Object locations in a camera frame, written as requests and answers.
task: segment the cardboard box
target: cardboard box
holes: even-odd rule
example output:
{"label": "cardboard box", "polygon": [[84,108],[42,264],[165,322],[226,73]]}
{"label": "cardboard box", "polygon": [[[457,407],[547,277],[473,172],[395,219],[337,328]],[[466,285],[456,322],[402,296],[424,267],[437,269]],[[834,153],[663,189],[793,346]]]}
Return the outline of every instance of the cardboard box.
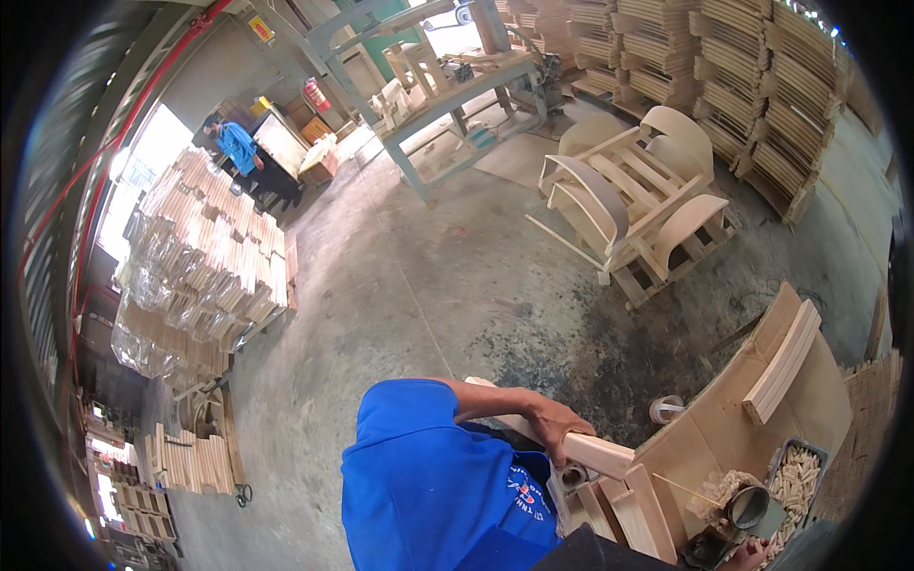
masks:
{"label": "cardboard box", "polygon": [[[759,326],[727,366],[682,414],[635,451],[648,473],[656,472],[698,491],[712,471],[745,471],[761,481],[774,451],[789,436],[799,436],[828,450],[841,447],[851,422],[851,407],[841,373],[822,333],[784,399],[764,426],[755,426],[743,410],[743,397],[774,357],[800,309],[800,298],[788,283],[762,317]],[[701,533],[706,524],[686,510],[690,499],[654,478],[676,549]]]}

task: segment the worker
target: worker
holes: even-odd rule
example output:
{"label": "worker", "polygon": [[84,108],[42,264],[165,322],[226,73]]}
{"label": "worker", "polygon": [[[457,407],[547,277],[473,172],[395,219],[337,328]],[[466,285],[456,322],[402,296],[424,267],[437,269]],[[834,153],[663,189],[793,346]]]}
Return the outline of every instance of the worker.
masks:
{"label": "worker", "polygon": [[[303,190],[271,157],[260,150],[247,131],[235,122],[221,122],[217,113],[210,114],[203,122],[203,133],[214,139],[219,149],[238,169],[238,174],[250,178],[262,190],[269,190],[283,200],[282,210],[289,204],[298,206],[302,202]],[[250,183],[244,181],[241,187],[250,191]]]}
{"label": "worker", "polygon": [[[557,470],[566,434],[595,434],[570,408],[522,387],[429,377],[368,389],[341,469],[357,571],[514,571],[560,543],[547,456],[466,422],[505,414],[530,423]],[[725,568],[749,571],[766,553],[743,545]]]}

